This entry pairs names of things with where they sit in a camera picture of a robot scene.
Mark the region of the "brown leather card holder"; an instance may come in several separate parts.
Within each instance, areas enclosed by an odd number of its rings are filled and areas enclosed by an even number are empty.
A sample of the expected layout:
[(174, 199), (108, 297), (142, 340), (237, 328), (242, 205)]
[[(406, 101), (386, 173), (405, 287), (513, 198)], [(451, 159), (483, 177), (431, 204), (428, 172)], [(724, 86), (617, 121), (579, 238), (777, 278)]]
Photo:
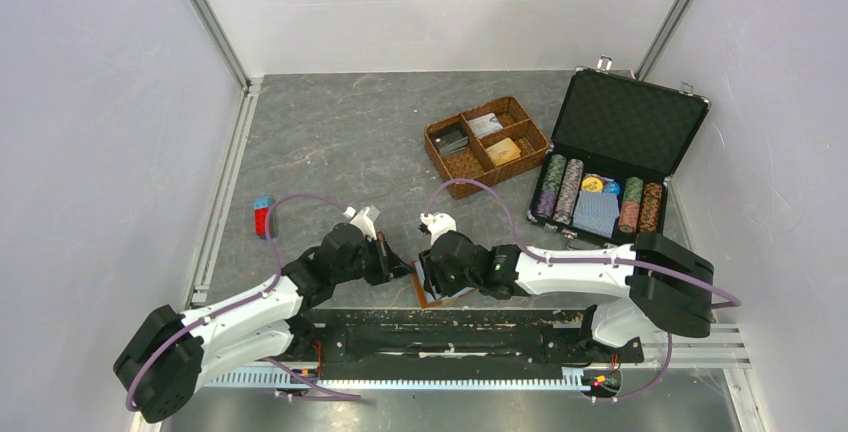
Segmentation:
[(422, 309), (445, 306), (477, 291), (477, 289), (473, 287), (465, 287), (459, 292), (451, 295), (444, 295), (435, 291), (430, 291), (426, 287), (425, 274), (421, 263), (419, 261), (413, 261), (412, 266), (414, 267), (414, 273), (411, 276), (412, 285), (419, 307)]

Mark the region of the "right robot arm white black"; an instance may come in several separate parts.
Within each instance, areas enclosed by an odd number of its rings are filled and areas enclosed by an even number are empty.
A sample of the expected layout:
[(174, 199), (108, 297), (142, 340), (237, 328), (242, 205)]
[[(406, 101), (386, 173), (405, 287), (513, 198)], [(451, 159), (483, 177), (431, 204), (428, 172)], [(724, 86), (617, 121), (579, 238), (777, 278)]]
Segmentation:
[(517, 244), (486, 249), (448, 231), (419, 254), (415, 270), (437, 300), (472, 290), (499, 300), (552, 293), (611, 297), (585, 311), (577, 334), (580, 352), (591, 360), (645, 333), (705, 338), (711, 330), (713, 265), (658, 233), (613, 248), (566, 251)]

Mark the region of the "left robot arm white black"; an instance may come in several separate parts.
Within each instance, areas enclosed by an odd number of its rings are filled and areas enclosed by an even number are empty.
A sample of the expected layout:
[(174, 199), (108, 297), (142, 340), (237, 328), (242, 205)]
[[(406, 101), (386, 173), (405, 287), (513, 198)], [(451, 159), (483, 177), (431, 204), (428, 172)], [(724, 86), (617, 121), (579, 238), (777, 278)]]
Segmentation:
[(125, 406), (149, 423), (160, 422), (209, 380), (246, 363), (283, 354), (302, 359), (314, 346), (302, 315), (327, 301), (337, 285), (382, 285), (413, 271), (381, 234), (340, 223), (319, 245), (245, 292), (184, 312), (160, 306), (113, 365), (126, 390)]

